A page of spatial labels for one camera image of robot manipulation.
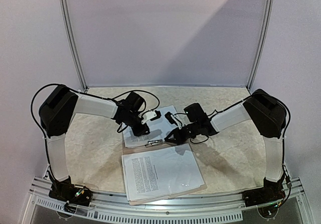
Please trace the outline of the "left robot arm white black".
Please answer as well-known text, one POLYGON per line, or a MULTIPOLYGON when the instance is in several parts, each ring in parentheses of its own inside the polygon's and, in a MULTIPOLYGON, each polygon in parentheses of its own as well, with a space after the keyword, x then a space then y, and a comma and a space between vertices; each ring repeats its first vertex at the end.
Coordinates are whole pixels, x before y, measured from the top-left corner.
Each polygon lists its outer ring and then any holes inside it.
POLYGON ((113 120, 119 126, 130 127, 137 137, 150 133, 140 114, 140 108, 145 105, 143 97, 135 91, 125 93, 125 96, 121 100, 98 97, 60 84, 40 106, 40 127, 44 132, 50 176, 53 181, 59 182, 54 190, 64 201, 70 201, 75 195, 73 187, 63 181, 69 178, 65 139, 77 116, 113 120))

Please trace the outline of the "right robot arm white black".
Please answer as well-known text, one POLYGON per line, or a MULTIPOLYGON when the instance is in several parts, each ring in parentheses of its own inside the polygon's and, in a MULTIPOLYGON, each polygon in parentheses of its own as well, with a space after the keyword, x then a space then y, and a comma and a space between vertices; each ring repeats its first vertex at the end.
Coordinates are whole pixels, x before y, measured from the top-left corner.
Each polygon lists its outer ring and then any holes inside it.
POLYGON ((265 143, 266 172, 265 187, 259 197, 270 202, 279 193, 276 183, 284 178, 284 131, 290 118, 286 106, 262 89, 224 110, 207 115, 199 103, 184 109, 189 124, 178 126, 165 137, 165 142, 174 145, 185 143, 198 135, 214 136, 223 130, 245 121, 252 121, 265 143))

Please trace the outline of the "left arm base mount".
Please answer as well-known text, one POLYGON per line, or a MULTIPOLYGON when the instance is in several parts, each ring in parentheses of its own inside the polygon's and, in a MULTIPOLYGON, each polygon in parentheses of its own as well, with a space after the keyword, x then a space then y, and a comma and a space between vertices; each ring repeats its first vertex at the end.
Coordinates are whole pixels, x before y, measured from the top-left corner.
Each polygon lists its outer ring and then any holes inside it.
POLYGON ((86 207, 90 205, 92 196, 93 192, 87 186, 72 184, 70 179, 54 181, 49 192, 52 199, 86 207))

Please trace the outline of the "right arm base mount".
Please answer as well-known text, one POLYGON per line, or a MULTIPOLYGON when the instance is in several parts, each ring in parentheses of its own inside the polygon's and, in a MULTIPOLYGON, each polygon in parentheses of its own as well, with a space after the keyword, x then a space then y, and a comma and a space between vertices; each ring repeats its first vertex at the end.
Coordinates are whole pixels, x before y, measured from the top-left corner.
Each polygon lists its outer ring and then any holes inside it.
POLYGON ((288 195, 285 194, 282 180, 278 182, 271 182, 264 179, 263 187, 243 191, 242 199, 244 200, 246 207, 281 200, 280 203, 276 204, 276 207, 280 208, 290 196, 292 187, 290 180, 286 181, 286 186, 288 187, 289 191, 288 195))

